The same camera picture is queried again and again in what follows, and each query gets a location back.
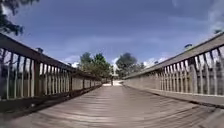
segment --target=deck board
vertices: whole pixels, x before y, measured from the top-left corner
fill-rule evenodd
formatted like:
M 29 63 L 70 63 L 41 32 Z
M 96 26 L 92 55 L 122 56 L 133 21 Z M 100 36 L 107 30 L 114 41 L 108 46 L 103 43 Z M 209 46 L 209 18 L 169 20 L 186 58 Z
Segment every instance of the deck board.
M 217 108 L 124 86 L 101 87 L 50 108 L 13 119 L 10 128 L 200 128 Z

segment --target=walkway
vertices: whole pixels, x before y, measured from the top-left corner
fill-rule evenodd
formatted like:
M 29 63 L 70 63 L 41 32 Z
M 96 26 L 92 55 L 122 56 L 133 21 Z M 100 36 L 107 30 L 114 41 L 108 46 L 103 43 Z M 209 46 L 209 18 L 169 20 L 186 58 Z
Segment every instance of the walkway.
M 138 91 L 103 86 L 8 122 L 10 128 L 204 128 L 218 109 Z

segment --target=green tree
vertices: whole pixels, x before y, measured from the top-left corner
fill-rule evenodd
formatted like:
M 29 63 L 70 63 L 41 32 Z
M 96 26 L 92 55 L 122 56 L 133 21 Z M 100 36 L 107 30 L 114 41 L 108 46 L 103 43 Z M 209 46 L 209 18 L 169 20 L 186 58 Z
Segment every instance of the green tree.
M 93 68 L 93 59 L 91 58 L 91 54 L 89 52 L 85 52 L 80 57 L 80 64 L 78 65 L 79 69 L 85 72 L 91 73 L 91 70 Z
M 118 67 L 116 73 L 120 78 L 125 77 L 133 72 L 133 67 L 136 66 L 136 63 L 137 59 L 135 57 L 133 57 L 130 53 L 124 53 L 116 62 Z
M 3 14 L 3 7 L 12 12 L 13 15 L 18 13 L 19 7 L 32 4 L 39 0 L 0 0 L 0 33 L 11 33 L 18 35 L 23 32 L 23 27 L 12 23 L 7 15 Z
M 101 77 L 109 77 L 110 64 L 106 61 L 102 53 L 96 54 L 93 59 L 93 71 L 92 74 Z
M 110 64 L 102 53 L 96 54 L 93 58 L 90 53 L 84 53 L 80 57 L 79 69 L 98 77 L 109 77 L 110 75 Z

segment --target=wooden bridge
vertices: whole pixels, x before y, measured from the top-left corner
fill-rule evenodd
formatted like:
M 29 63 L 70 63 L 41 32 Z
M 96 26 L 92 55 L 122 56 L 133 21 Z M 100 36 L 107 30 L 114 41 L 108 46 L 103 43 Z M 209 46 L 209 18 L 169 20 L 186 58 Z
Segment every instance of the wooden bridge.
M 0 35 L 0 126 L 223 128 L 224 33 L 124 78 L 74 69 Z

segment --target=wooden boardwalk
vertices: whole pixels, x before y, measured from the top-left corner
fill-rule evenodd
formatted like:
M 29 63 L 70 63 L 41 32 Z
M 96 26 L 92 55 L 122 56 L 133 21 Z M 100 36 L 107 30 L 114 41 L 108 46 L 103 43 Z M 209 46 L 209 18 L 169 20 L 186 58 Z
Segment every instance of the wooden boardwalk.
M 125 86 L 101 87 L 6 123 L 9 128 L 205 128 L 222 111 Z

